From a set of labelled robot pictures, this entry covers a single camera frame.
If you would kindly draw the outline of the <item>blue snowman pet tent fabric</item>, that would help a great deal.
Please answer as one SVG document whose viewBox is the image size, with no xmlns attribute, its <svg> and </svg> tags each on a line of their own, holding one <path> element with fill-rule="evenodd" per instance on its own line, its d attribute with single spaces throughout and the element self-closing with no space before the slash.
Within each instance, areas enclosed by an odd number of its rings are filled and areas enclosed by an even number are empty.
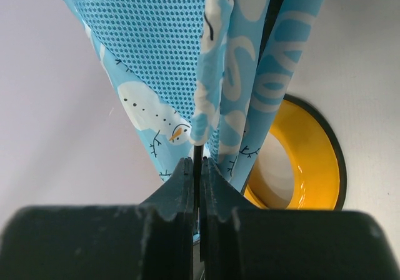
<svg viewBox="0 0 400 280">
<path fill-rule="evenodd" d="M 122 106 L 166 182 L 195 149 L 238 191 L 273 134 L 294 164 L 291 209 L 333 209 L 329 172 L 304 176 L 278 124 L 324 0 L 63 0 L 82 23 Z"/>
</svg>

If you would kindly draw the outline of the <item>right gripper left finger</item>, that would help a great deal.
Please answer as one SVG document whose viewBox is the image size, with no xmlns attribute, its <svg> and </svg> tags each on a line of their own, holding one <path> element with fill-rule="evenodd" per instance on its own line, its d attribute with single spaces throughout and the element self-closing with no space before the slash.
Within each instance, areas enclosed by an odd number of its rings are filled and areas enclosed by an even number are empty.
<svg viewBox="0 0 400 280">
<path fill-rule="evenodd" d="M 141 204 L 27 206 L 1 233 L 2 279 L 192 279 L 193 162 Z"/>
</svg>

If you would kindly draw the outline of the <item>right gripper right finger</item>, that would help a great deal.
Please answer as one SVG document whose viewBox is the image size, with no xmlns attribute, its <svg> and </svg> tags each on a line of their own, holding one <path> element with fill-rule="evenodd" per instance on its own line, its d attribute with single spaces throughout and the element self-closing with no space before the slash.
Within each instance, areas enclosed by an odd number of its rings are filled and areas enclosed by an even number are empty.
<svg viewBox="0 0 400 280">
<path fill-rule="evenodd" d="M 202 163 L 206 279 L 398 279 L 379 224 L 357 211 L 259 209 Z"/>
</svg>

